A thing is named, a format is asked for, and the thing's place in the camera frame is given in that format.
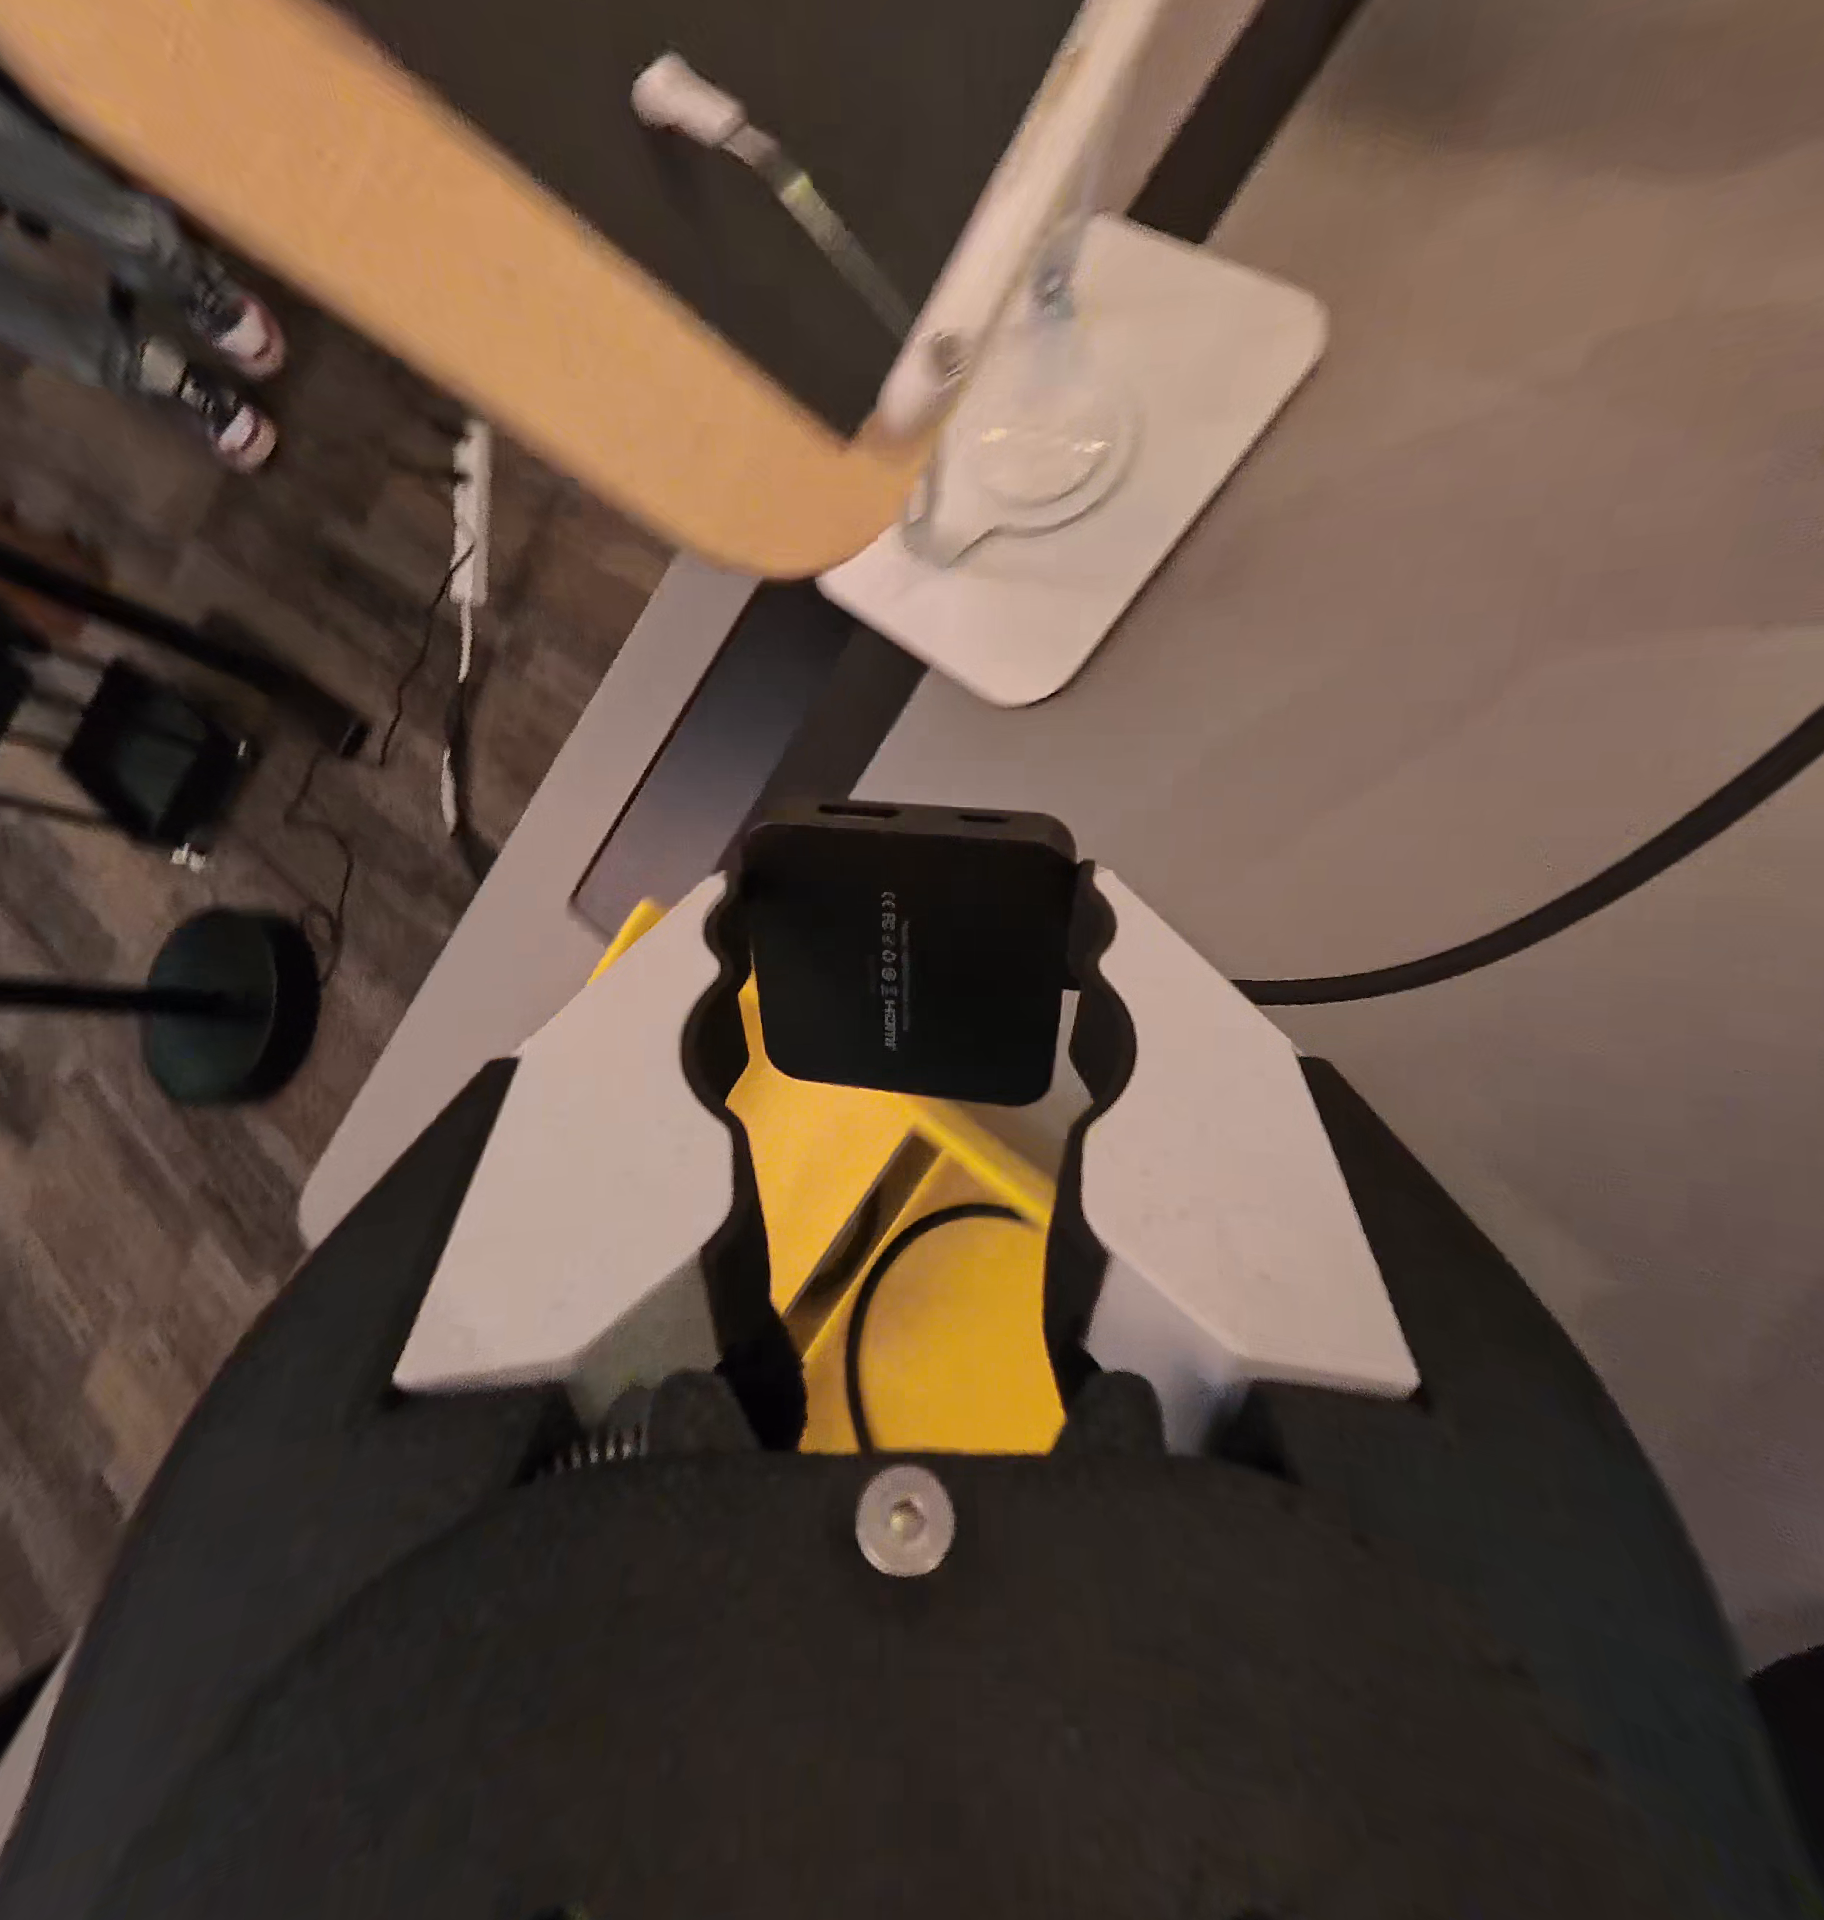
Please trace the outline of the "black table frame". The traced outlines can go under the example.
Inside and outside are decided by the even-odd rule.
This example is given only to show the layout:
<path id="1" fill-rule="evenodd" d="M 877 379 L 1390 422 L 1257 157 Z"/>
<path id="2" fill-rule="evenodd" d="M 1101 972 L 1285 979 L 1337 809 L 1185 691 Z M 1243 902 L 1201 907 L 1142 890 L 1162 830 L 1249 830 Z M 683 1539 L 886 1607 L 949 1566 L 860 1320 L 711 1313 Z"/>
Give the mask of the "black table frame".
<path id="1" fill-rule="evenodd" d="M 177 613 L 162 613 L 146 602 L 133 602 L 113 588 L 91 584 L 54 562 L 39 562 L 29 553 L 0 539 L 0 588 L 39 598 L 60 613 L 109 622 L 127 636 L 174 653 L 214 677 L 249 684 L 266 696 L 288 716 L 293 716 L 330 754 L 360 759 L 370 744 L 370 721 L 341 696 L 323 688 L 290 660 L 279 660 L 251 627 L 231 613 L 208 613 L 192 622 Z"/>

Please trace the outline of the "large yellow plastic bin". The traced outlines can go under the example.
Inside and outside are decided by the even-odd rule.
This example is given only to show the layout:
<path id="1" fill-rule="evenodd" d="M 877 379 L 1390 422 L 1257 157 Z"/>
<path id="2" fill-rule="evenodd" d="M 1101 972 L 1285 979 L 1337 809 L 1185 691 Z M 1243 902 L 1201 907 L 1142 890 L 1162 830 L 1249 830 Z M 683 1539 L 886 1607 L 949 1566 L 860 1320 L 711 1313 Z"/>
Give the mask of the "large yellow plastic bin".
<path id="1" fill-rule="evenodd" d="M 1044 1453 L 1061 1392 L 1044 1342 L 1055 1179 L 967 1105 L 812 1085 L 765 1054 L 739 992 L 772 1301 L 804 1362 L 804 1452 Z"/>

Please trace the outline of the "black floor box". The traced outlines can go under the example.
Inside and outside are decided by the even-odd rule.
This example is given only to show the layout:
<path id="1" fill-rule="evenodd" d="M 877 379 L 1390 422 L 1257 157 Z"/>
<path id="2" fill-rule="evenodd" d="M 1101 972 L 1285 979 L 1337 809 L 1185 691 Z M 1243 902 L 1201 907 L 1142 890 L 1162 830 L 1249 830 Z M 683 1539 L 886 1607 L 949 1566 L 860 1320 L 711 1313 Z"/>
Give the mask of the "black floor box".
<path id="1" fill-rule="evenodd" d="M 158 851 L 208 851 L 258 750 L 177 684 L 113 660 L 60 744 L 64 782 L 100 821 Z"/>

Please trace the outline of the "white power strip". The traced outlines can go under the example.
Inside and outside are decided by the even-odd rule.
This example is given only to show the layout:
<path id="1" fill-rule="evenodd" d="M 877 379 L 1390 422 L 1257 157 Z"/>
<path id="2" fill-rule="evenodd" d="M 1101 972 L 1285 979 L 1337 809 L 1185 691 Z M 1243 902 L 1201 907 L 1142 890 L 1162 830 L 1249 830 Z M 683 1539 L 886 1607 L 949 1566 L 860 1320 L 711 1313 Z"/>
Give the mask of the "white power strip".
<path id="1" fill-rule="evenodd" d="M 495 508 L 495 430 L 470 415 L 452 452 L 452 555 L 439 594 L 442 608 L 454 613 L 454 665 L 446 713 L 442 750 L 442 821 L 452 843 L 465 843 L 465 752 L 470 752 L 470 696 L 477 668 L 477 616 L 491 598 L 491 508 Z"/>

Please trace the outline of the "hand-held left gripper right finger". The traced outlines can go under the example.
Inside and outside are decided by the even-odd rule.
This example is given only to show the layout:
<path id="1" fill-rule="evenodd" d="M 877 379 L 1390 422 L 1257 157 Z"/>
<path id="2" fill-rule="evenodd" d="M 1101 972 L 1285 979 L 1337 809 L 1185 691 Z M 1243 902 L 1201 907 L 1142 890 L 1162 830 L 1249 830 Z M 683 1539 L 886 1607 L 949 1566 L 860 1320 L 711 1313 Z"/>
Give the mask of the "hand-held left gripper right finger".
<path id="1" fill-rule="evenodd" d="M 1101 1375 L 1147 1386 L 1173 1453 L 1257 1386 L 1418 1392 L 1298 1047 L 1111 865 L 1073 894 L 1066 1055 L 1044 1351 L 1067 1423 Z"/>

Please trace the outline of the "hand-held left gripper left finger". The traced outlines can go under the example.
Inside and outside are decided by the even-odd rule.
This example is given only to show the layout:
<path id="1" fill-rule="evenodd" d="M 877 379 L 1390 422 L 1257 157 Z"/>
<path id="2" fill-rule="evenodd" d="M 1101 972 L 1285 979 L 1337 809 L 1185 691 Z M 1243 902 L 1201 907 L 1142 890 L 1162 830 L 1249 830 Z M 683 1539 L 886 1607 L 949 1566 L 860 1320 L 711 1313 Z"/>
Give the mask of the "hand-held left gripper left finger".
<path id="1" fill-rule="evenodd" d="M 520 1042 L 397 1388 L 555 1381 L 601 1423 L 635 1386 L 715 1372 L 765 1448 L 804 1441 L 804 1362 L 731 1114 L 751 972 L 734 877 L 711 873 Z"/>

